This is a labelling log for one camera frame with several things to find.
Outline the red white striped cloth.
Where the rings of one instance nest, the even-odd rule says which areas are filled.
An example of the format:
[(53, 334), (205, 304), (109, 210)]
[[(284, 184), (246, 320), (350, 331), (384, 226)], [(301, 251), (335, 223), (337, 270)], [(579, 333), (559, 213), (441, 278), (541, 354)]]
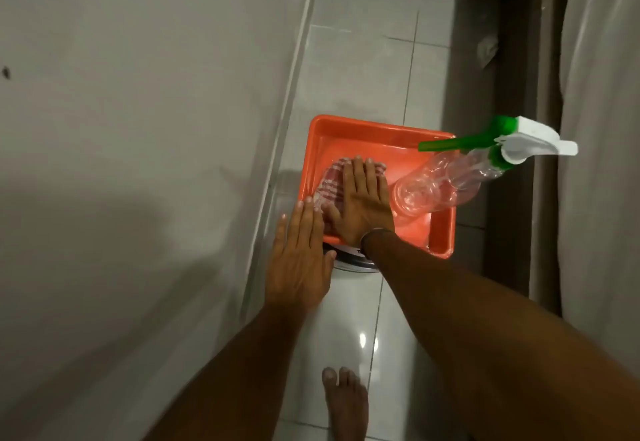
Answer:
[(340, 158), (333, 162), (327, 170), (324, 171), (319, 185), (313, 194), (314, 206), (323, 213), (325, 223), (325, 234), (337, 236), (337, 229), (333, 224), (331, 217), (324, 213), (325, 207), (334, 206), (340, 214), (344, 210), (344, 166), (351, 159), (347, 157)]

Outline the clear spray bottle green head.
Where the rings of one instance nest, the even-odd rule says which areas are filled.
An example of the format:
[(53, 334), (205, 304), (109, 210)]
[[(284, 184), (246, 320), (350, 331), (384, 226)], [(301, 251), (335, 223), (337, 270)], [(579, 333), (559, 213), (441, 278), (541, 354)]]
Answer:
[(579, 147), (546, 124), (498, 115), (481, 133), (424, 141), (418, 150), (431, 153), (429, 160), (390, 188), (390, 206), (399, 225), (466, 204), (484, 183), (533, 156), (575, 156)]

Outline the brown door frame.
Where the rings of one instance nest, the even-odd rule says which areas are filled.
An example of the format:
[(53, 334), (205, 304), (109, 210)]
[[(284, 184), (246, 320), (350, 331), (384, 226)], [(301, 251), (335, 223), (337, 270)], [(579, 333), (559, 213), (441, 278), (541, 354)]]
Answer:
[[(559, 47), (567, 0), (455, 0), (443, 127), (466, 136), (497, 115), (523, 115), (559, 130)], [(486, 68), (477, 43), (497, 34)], [(561, 315), (558, 158), (531, 158), (482, 185), (458, 223), (484, 234), (481, 272)]]

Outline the person's right forearm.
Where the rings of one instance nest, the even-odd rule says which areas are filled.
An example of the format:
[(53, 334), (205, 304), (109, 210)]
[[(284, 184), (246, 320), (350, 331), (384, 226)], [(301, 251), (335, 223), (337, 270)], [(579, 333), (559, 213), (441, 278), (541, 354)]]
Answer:
[(476, 441), (640, 441), (640, 381), (575, 328), (397, 235), (367, 251)]

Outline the person's right hand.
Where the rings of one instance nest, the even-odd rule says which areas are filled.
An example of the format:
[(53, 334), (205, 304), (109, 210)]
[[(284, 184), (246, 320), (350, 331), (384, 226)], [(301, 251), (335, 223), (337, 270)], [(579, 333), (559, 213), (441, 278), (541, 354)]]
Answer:
[(352, 188), (352, 158), (344, 166), (344, 210), (342, 216), (345, 221), (345, 230), (344, 236), (339, 237), (352, 248), (359, 248), (362, 235), (373, 228), (384, 227), (395, 231), (390, 201), (379, 201), (378, 198), (376, 163), (372, 158), (362, 158), (362, 160), (365, 169), (365, 193), (354, 193)]

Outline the thin metal bangle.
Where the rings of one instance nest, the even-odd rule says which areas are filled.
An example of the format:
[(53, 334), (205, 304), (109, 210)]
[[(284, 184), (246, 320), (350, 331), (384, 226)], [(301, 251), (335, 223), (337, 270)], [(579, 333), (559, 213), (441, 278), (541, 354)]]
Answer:
[(369, 239), (371, 239), (372, 237), (374, 237), (376, 235), (380, 235), (380, 234), (383, 234), (383, 235), (388, 235), (388, 234), (396, 235), (395, 231), (390, 230), (388, 228), (384, 228), (384, 227), (373, 228), (372, 230), (369, 230), (368, 232), (363, 234), (361, 239), (360, 239), (359, 251), (364, 257), (367, 257), (368, 259), (371, 259), (370, 256), (369, 256), (369, 253), (367, 251), (367, 241)]

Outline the person's left hand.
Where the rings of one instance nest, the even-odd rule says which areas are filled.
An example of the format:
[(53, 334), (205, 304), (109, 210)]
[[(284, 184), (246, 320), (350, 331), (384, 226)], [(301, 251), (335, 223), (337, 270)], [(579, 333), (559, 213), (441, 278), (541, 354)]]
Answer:
[(298, 201), (288, 215), (287, 242), (283, 251), (271, 251), (266, 276), (265, 305), (307, 315), (319, 306), (329, 289), (321, 279), (324, 220), (315, 206), (314, 229), (310, 241), (299, 241), (301, 216)]

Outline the person's left forearm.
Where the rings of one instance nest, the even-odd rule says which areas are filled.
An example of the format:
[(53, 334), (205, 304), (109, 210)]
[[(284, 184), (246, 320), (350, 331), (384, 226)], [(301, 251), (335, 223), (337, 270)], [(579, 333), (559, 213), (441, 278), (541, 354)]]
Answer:
[(307, 312), (299, 301), (267, 302), (143, 441), (272, 441)]

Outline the person's bare foot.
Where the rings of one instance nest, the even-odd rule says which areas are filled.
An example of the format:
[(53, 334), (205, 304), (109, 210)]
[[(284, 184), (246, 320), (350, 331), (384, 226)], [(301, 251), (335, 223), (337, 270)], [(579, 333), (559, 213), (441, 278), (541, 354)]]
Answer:
[(334, 441), (365, 441), (369, 398), (360, 378), (347, 367), (326, 367), (321, 377)]

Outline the orange plastic tray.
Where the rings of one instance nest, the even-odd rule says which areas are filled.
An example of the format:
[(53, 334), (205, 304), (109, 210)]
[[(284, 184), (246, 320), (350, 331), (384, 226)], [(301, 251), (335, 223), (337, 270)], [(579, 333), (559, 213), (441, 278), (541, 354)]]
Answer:
[[(324, 172), (340, 158), (360, 155), (384, 163), (388, 185), (392, 185), (429, 160), (430, 154), (418, 151), (420, 142), (453, 137), (445, 131), (317, 115), (308, 129), (298, 199), (312, 195)], [(448, 259), (454, 251), (455, 229), (456, 209), (452, 208), (396, 226), (396, 233), (407, 243)]]

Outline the grey round base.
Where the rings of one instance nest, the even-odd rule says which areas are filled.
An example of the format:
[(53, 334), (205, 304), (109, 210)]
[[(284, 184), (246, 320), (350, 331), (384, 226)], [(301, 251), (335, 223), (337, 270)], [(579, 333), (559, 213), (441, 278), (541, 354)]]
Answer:
[(334, 266), (342, 271), (372, 274), (380, 270), (359, 249), (345, 245), (323, 243), (324, 252), (335, 251)]

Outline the white paper scrap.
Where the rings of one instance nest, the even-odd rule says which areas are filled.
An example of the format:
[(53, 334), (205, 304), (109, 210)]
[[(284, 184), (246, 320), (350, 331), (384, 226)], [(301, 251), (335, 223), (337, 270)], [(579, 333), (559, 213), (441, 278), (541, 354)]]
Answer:
[(489, 34), (482, 38), (476, 46), (476, 58), (480, 68), (486, 68), (497, 55), (499, 38), (497, 34)]

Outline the white curtain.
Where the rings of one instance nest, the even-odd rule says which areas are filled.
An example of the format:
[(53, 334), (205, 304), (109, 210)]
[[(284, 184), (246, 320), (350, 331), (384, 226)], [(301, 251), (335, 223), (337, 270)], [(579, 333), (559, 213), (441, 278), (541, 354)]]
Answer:
[(640, 379), (640, 0), (541, 0), (529, 297)]

